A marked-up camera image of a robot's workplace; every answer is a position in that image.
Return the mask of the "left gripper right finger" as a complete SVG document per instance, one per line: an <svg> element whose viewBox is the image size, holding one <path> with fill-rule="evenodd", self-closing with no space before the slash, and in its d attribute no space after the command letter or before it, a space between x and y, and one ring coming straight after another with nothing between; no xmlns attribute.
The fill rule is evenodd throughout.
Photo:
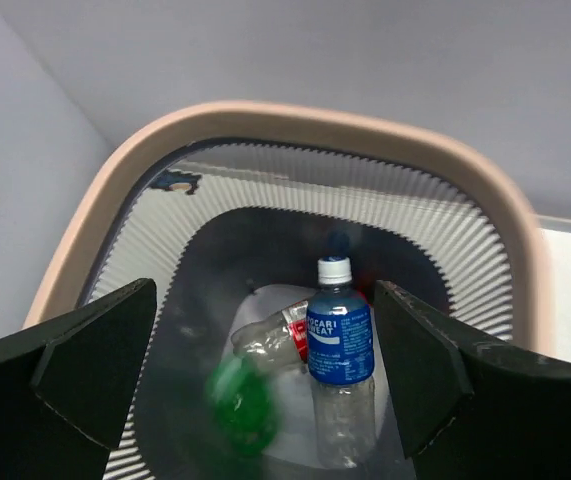
<svg viewBox="0 0 571 480"><path fill-rule="evenodd" d="M420 479L571 479L571 363L502 341L388 281L374 312Z"/></svg>

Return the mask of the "blue label Pocari bottle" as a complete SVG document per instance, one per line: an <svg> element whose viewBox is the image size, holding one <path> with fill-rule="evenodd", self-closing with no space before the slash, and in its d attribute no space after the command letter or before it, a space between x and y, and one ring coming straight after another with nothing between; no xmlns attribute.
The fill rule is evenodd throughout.
<svg viewBox="0 0 571 480"><path fill-rule="evenodd" d="M323 257L317 267L306 311L317 454L327 468L354 468L376 442L371 309L352 286L349 258Z"/></svg>

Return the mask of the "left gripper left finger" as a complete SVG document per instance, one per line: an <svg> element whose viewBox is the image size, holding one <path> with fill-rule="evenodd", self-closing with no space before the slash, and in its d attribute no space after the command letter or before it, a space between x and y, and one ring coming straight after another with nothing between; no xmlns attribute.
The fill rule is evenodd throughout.
<svg viewBox="0 0 571 480"><path fill-rule="evenodd" d="M156 315L138 279L0 339L0 479L99 479L121 439Z"/></svg>

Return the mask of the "red label clear bottle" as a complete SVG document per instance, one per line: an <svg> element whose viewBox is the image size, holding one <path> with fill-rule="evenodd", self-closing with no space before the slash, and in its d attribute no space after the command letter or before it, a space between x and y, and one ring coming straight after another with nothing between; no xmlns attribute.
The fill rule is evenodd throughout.
<svg viewBox="0 0 571 480"><path fill-rule="evenodd" d="M305 299L241 327L231 335L233 353L247 358L265 375L306 364L307 306Z"/></svg>

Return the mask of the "green bottle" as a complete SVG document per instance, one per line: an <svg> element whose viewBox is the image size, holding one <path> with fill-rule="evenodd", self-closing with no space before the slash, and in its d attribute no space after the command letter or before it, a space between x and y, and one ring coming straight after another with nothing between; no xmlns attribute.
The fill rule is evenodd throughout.
<svg viewBox="0 0 571 480"><path fill-rule="evenodd" d="M205 398L220 434L242 456L260 455L280 432L269 377L247 356L225 356L206 381Z"/></svg>

